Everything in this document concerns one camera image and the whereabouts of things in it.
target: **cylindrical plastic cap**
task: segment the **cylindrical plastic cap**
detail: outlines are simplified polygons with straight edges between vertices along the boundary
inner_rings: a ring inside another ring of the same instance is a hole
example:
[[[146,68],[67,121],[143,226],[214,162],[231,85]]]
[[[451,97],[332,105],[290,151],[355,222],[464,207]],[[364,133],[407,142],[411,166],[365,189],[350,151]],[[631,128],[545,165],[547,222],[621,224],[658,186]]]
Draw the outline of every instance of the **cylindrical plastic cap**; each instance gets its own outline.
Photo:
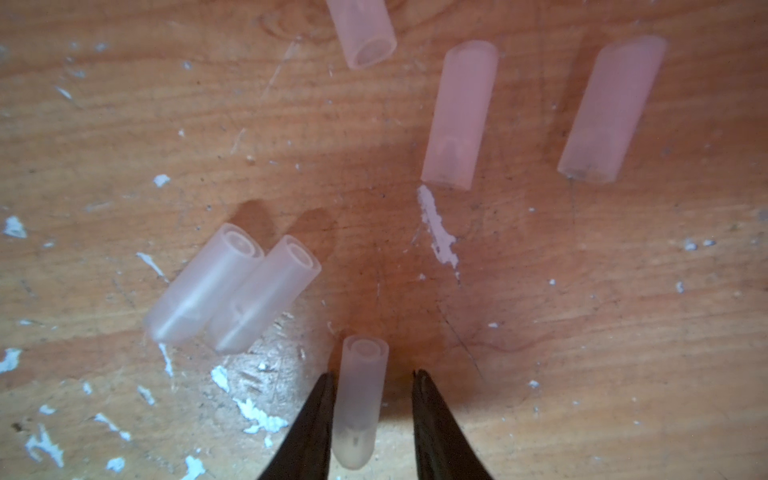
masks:
[[[144,328],[158,343],[191,339],[263,260],[256,241],[225,223],[147,312]]]
[[[208,344],[225,355],[247,351],[320,270],[317,258],[297,239],[286,235],[220,305],[208,326]]]
[[[666,50],[666,40],[644,35],[600,51],[560,157],[560,173],[595,183],[616,180]]]
[[[498,67],[486,41],[462,43],[445,54],[422,181],[469,190]]]
[[[384,0],[327,0],[346,64],[359,70],[388,58],[397,47]]]
[[[373,455],[388,358],[384,340],[360,335],[344,339],[332,443],[344,468],[362,468]]]

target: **clear plastic cap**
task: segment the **clear plastic cap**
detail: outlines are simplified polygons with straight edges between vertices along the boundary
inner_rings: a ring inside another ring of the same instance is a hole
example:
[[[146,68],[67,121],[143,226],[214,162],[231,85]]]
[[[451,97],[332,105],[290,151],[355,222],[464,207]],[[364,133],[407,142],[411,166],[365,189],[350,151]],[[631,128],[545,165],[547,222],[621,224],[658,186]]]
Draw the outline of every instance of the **clear plastic cap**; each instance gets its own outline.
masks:
[[[225,223],[147,312],[144,328],[158,343],[180,345],[191,339],[263,260],[255,240]]]
[[[359,70],[388,58],[397,47],[384,0],[326,0],[349,68]]]
[[[423,182],[472,187],[497,67],[498,50],[486,41],[466,41],[445,54]]]
[[[388,358],[384,340],[360,335],[344,339],[332,443],[344,468],[362,468],[373,455]]]
[[[208,325],[208,344],[218,353],[242,353],[320,273],[320,262],[286,235],[243,285],[220,305]]]
[[[643,35],[600,51],[560,157],[563,175],[616,180],[659,72],[667,41]]]

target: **test tube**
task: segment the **test tube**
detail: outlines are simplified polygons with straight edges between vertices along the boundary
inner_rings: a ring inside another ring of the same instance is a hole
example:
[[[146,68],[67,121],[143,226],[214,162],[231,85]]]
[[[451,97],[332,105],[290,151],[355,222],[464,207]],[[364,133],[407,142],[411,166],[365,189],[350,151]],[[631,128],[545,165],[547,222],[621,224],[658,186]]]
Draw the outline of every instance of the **test tube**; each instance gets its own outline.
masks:
[[[349,68],[377,64],[395,51],[395,29],[384,0],[326,1]]]
[[[218,353],[242,353],[287,309],[320,273],[320,262],[286,235],[208,325],[209,345]]]
[[[603,48],[560,157],[563,175],[594,183],[616,180],[667,41],[643,35]]]
[[[147,312],[144,328],[158,343],[180,345],[191,339],[263,260],[254,239],[225,223]]]
[[[498,50],[486,41],[466,41],[445,54],[422,169],[425,183],[472,187],[497,67]]]
[[[344,339],[332,448],[349,470],[362,468],[373,455],[388,358],[384,340],[359,335]]]

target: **wooden surface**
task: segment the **wooden surface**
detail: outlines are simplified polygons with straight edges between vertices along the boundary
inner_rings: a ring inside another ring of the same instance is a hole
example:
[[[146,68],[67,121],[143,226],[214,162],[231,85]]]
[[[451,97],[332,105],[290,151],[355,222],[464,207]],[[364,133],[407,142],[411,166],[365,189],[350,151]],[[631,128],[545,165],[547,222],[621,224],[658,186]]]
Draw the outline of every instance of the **wooden surface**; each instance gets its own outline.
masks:
[[[375,458],[331,478],[415,478],[419,367],[498,479],[768,478],[766,3],[388,6],[395,54],[350,71],[322,0],[3,3],[0,207],[28,237],[0,239],[0,346],[23,349],[1,477],[174,479],[192,455],[256,478],[286,430],[266,449],[232,397],[291,420],[368,333],[391,346]],[[620,180],[570,183],[594,57],[643,33],[670,47]],[[442,57],[470,38],[502,59],[472,190],[432,188],[457,281],[416,189]],[[136,252],[173,279],[229,219],[265,249],[294,233],[323,272],[252,354],[196,340],[169,378],[141,328],[167,285]],[[63,469],[25,451],[38,423]]]

